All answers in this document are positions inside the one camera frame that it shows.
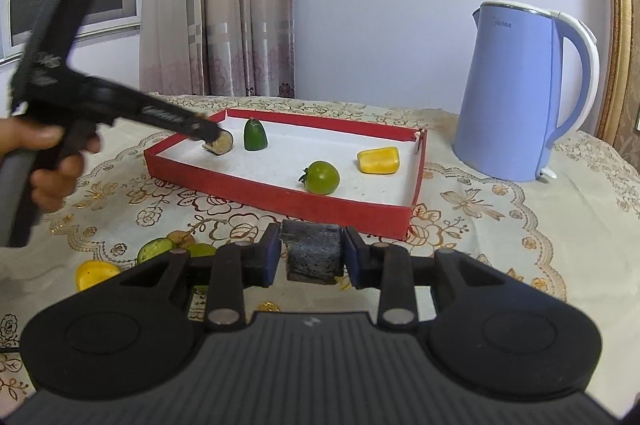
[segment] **blue kettle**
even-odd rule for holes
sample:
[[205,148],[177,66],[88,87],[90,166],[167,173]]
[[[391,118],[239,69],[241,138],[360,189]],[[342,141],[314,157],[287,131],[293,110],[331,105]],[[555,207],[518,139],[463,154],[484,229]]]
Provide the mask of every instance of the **blue kettle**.
[[[518,2],[483,2],[473,17],[478,35],[454,153],[502,180],[555,178],[547,167],[554,142],[583,124],[596,97],[596,37],[566,13]],[[580,54],[582,85],[574,111],[558,127],[564,38]]]

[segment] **kettle lid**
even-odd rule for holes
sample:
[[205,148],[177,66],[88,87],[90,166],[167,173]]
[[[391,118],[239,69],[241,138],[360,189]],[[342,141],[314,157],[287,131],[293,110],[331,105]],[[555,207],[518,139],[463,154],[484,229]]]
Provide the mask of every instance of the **kettle lid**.
[[550,19],[557,19],[558,15],[560,14],[559,11],[538,8],[537,6],[532,6],[531,4],[525,4],[524,2],[515,2],[513,0],[487,0],[480,5],[480,7],[482,6],[497,6],[502,8],[526,11],[529,13],[533,13],[534,15],[542,15],[543,17],[548,17]]

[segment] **curtain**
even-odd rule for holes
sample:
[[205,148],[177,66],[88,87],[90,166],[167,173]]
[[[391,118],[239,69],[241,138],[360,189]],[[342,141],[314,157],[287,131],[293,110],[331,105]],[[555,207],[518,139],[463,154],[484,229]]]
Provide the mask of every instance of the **curtain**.
[[292,0],[142,0],[140,86],[294,97]]

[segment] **hand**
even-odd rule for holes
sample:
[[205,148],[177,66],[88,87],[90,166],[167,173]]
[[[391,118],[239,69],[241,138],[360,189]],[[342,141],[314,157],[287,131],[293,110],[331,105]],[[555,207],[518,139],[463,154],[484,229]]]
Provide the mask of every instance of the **hand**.
[[[43,150],[55,147],[63,134],[61,127],[39,125],[19,116],[0,119],[0,156],[19,148]],[[89,139],[85,150],[91,153],[100,151],[97,135]],[[31,199],[44,212],[59,210],[63,199],[75,192],[83,170],[84,157],[81,153],[62,160],[57,170],[35,170],[30,178],[33,185]]]

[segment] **lace tablecloth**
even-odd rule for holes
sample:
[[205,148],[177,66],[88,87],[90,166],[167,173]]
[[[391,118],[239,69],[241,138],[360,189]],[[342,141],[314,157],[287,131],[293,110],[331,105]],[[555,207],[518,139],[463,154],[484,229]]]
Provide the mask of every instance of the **lace tablecloth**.
[[[456,248],[585,311],[604,340],[590,393],[617,414],[633,404],[640,392],[640,178],[607,144],[574,133],[552,153],[557,180],[516,184],[460,163],[450,148],[456,117],[439,110],[280,98],[170,101],[204,112],[241,106],[428,127],[428,163],[406,240],[411,253]],[[101,259],[126,269],[142,245],[172,230],[195,227],[196,241],[220,246],[258,239],[269,223],[282,219],[149,177],[143,150],[167,135],[127,121],[102,131],[104,151],[91,156],[78,191],[34,230],[26,249],[0,250],[0,345],[18,345],[35,313],[76,292],[81,262]],[[417,293],[420,317],[432,317],[428,288]],[[248,313],[269,301],[283,311],[375,315],[377,293],[356,291],[348,278],[333,286],[288,282],[280,268],[273,287],[245,290],[245,299]],[[191,316],[198,318],[203,306],[194,301]],[[32,390],[19,355],[0,355],[0,414]]]

